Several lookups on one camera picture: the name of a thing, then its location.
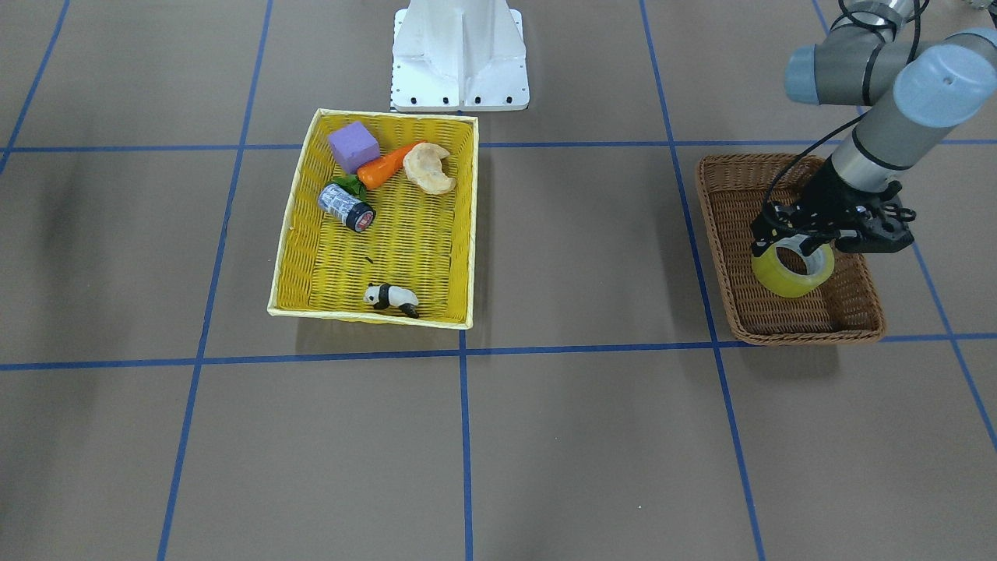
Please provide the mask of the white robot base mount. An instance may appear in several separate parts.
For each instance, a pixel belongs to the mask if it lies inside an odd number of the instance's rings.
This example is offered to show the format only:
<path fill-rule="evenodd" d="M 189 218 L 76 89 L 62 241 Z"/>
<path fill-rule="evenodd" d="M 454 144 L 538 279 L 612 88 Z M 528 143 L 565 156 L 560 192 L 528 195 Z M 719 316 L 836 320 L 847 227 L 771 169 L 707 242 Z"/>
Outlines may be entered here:
<path fill-rule="evenodd" d="M 523 15 L 506 1 L 410 1 L 393 18 L 395 111 L 530 106 Z"/>

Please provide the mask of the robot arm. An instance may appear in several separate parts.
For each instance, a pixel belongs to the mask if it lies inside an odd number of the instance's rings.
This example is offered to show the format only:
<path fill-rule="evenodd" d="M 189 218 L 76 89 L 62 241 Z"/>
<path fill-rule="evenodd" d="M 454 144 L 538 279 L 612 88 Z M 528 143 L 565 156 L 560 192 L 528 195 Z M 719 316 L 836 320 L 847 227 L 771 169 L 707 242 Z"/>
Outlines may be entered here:
<path fill-rule="evenodd" d="M 995 93 L 995 31 L 970 28 L 922 44 L 898 40 L 918 20 L 915 1 L 851 1 L 826 39 L 788 60 L 784 91 L 798 103 L 861 105 L 847 137 L 782 205 L 770 195 L 752 221 L 756 258 L 784 239 L 805 256 L 831 244 L 843 253 L 895 253 L 914 241 L 914 210 L 900 177 Z"/>

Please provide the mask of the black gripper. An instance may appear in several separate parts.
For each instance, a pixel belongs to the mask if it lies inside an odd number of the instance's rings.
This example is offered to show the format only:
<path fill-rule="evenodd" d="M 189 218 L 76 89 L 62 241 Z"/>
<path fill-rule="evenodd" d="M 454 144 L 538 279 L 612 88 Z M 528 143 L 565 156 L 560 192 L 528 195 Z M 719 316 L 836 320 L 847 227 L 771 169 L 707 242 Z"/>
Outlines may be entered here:
<path fill-rule="evenodd" d="M 838 235 L 834 245 L 843 253 L 895 253 L 914 242 L 909 224 L 918 217 L 900 202 L 902 184 L 875 174 L 848 178 L 844 167 L 829 157 L 802 189 L 797 205 L 763 203 L 751 221 L 752 258 L 793 237 L 802 236 L 802 255 L 812 255 Z"/>

